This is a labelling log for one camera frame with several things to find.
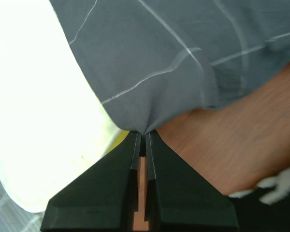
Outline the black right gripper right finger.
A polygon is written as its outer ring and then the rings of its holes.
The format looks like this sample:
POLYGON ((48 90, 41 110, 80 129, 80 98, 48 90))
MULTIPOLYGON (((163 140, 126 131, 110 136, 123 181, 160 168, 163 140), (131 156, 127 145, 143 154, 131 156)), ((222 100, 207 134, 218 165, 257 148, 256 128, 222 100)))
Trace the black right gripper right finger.
POLYGON ((145 220, 150 231, 238 231, 230 200, 161 139, 145 136, 145 220))

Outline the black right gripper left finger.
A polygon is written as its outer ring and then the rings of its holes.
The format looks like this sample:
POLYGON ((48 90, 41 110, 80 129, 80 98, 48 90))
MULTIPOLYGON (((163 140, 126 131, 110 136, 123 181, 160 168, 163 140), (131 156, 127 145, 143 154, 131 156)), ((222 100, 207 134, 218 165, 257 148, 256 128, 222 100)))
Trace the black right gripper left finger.
POLYGON ((133 231, 141 139, 141 134, 129 132, 117 147, 52 197, 40 230, 133 231))

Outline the cream yellow-edged pillow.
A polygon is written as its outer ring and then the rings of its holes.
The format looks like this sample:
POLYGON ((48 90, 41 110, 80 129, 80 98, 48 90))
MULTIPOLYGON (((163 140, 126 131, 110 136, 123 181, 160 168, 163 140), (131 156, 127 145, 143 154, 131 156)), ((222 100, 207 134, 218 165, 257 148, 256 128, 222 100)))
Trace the cream yellow-edged pillow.
POLYGON ((131 0, 0 0, 0 181, 30 213, 123 132, 108 99, 127 74, 131 0))

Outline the grey checked pillowcase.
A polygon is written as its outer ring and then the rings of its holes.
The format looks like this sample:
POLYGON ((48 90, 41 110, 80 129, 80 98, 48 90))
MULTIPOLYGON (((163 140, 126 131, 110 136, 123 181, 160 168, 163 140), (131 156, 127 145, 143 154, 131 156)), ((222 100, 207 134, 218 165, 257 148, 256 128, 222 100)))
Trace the grey checked pillowcase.
MULTIPOLYGON (((105 155, 132 131, 146 159, 145 136, 158 126, 187 111, 224 108, 290 62, 290 0, 133 1, 127 74, 107 103, 123 132, 105 155)), ((0 232, 42 232, 45 211, 24 210, 0 181, 0 232)))

